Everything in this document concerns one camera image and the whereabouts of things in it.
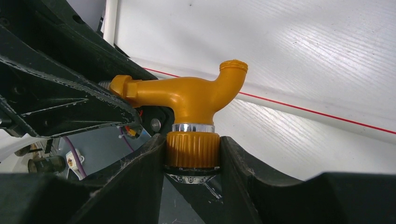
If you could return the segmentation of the orange plastic faucet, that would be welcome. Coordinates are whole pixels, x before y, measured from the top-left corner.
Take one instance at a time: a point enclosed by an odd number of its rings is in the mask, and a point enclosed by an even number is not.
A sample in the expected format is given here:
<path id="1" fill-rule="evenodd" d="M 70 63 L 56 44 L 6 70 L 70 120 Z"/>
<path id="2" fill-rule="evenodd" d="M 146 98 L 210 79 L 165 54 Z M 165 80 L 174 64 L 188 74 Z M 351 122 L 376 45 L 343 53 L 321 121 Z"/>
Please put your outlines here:
<path id="1" fill-rule="evenodd" d="M 166 136 L 165 173 L 178 183 L 203 184 L 220 169 L 220 136 L 213 117 L 238 95 L 247 72 L 245 62 L 233 59 L 220 64 L 213 81 L 198 77 L 143 81 L 117 75 L 100 85 L 134 108 L 172 109 L 175 119 Z"/>

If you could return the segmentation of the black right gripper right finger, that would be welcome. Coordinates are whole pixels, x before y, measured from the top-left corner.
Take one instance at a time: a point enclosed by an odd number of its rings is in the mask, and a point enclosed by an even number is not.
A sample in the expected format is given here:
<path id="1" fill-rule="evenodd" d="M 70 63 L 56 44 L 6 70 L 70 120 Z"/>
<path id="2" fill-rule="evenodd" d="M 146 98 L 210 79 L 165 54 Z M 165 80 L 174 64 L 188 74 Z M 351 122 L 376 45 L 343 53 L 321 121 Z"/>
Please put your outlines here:
<path id="1" fill-rule="evenodd" d="M 393 224 L 394 175 L 325 172 L 286 175 L 221 137 L 221 187 L 227 224 Z"/>

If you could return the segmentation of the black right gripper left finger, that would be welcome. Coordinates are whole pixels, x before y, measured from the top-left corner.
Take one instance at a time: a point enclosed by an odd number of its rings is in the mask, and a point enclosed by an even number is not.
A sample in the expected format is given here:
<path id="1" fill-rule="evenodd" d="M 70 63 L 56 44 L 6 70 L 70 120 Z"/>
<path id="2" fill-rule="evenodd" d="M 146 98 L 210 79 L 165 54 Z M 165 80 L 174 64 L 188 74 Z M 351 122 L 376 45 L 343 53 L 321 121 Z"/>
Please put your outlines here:
<path id="1" fill-rule="evenodd" d="M 165 137 L 82 181 L 50 174 L 1 174 L 3 224 L 156 224 L 163 190 Z"/>

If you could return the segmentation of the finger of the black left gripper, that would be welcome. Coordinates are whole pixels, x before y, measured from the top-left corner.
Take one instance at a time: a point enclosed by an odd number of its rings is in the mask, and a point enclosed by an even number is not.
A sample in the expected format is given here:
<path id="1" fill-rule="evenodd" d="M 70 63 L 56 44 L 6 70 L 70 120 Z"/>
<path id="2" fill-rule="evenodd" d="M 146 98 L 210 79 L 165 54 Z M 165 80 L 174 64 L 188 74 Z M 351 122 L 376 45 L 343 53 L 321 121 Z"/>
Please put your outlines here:
<path id="1" fill-rule="evenodd" d="M 0 58 L 1 129 L 56 138 L 110 126 L 140 126 L 139 113 L 109 90 L 48 58 Z"/>
<path id="2" fill-rule="evenodd" d="M 154 79 L 92 30 L 67 1 L 1 1 L 1 102 L 118 102 L 99 86 L 116 75 Z"/>

